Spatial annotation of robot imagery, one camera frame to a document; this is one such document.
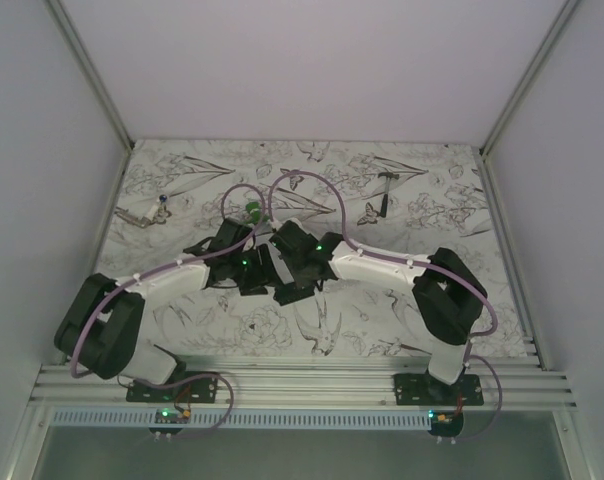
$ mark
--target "robotic arm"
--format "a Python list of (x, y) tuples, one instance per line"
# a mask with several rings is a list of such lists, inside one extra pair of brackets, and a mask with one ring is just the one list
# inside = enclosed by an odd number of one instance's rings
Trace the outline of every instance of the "robotic arm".
[[(136, 280), (109, 302), (102, 318), (98, 317), (84, 341), (79, 361), (104, 379), (124, 375), (163, 384), (178, 359), (158, 346), (138, 341), (138, 334), (144, 316), (170, 300), (233, 280), (241, 295), (267, 294), (266, 287), (272, 287), (273, 298), (280, 305), (287, 305), (314, 296), (325, 281), (358, 280), (414, 295), (430, 337), (430, 347), (426, 348), (432, 355), (428, 373), (447, 385), (456, 382), (464, 367), (471, 327), (483, 305), (466, 288), (444, 275), (413, 265), (414, 260), (419, 260), (442, 267), (486, 296), (486, 290), (454, 252), (440, 248), (432, 256), (402, 255), (367, 247), (381, 257), (406, 259), (401, 264), (363, 255), (338, 233), (326, 233), (318, 240), (299, 222), (289, 220), (270, 237), (269, 243), (278, 250), (292, 281), (282, 280), (267, 244), (253, 245), (248, 250), (238, 248), (204, 261), (193, 259), (193, 255), (199, 257), (233, 246), (250, 233), (249, 227), (226, 219), (206, 249), (202, 246), (205, 242), (186, 249), (171, 270), (145, 280), (137, 274), (116, 280), (101, 274), (90, 276), (56, 333), (56, 347), (71, 355), (89, 316), (105, 295), (117, 285)], [(185, 263), (186, 258), (192, 261)]]

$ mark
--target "perforated metal strip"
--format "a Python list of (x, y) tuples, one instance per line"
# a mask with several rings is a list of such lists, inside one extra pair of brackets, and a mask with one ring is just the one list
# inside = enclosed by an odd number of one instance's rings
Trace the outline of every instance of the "perforated metal strip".
[[(191, 422), (179, 428), (205, 428), (224, 414), (224, 409), (194, 410)], [(54, 427), (170, 427), (155, 422), (153, 407), (58, 407)], [(429, 430), (428, 412), (315, 411), (236, 409), (223, 428), (286, 430)]]

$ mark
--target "hammer head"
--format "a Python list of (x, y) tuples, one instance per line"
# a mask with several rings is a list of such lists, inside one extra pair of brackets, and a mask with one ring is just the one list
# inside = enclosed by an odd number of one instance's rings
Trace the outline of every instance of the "hammer head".
[(392, 172), (380, 172), (380, 173), (378, 173), (378, 178), (380, 178), (380, 177), (385, 177), (388, 180), (391, 180), (391, 179), (397, 180), (398, 178), (400, 178), (400, 175), (397, 173), (392, 173)]

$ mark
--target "gray floor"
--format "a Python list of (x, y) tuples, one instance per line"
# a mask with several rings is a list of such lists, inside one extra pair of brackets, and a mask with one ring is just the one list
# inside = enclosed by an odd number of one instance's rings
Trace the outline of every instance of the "gray floor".
[[(469, 432), (487, 414), (467, 415)], [(51, 430), (35, 478), (491, 479), (569, 478), (551, 414), (503, 414), (480, 440), (437, 445), (422, 432), (222, 430), (153, 442), (133, 428)]]

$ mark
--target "floral pattern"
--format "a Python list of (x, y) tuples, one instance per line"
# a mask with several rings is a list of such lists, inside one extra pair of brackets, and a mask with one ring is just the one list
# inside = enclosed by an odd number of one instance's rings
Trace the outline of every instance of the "floral pattern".
[[(396, 252), (430, 254), (443, 246), (458, 253), (489, 292), (500, 324), (474, 351), (525, 355), (522, 331), (486, 197), (469, 147), (359, 142), (241, 142), (143, 140), (134, 149), (118, 211), (143, 216), (167, 195), (163, 223), (139, 228), (113, 216), (99, 271), (131, 275), (172, 260), (214, 235), (220, 202), (237, 183), (266, 196), (282, 173), (319, 173), (343, 196), (347, 225), (358, 241)], [(390, 185), (386, 218), (379, 215), (384, 179)], [(237, 190), (226, 215), (248, 220), (251, 191)], [(278, 185), (279, 220), (296, 217), (321, 236), (340, 230), (337, 201), (325, 185), (300, 175)], [(487, 328), (486, 311), (474, 330)], [(140, 336), (181, 356), (395, 356), (402, 345), (425, 347), (426, 327), (412, 296), (358, 282), (327, 282), (322, 293), (280, 307), (270, 295), (241, 297), (236, 289), (192, 292), (147, 315)]]

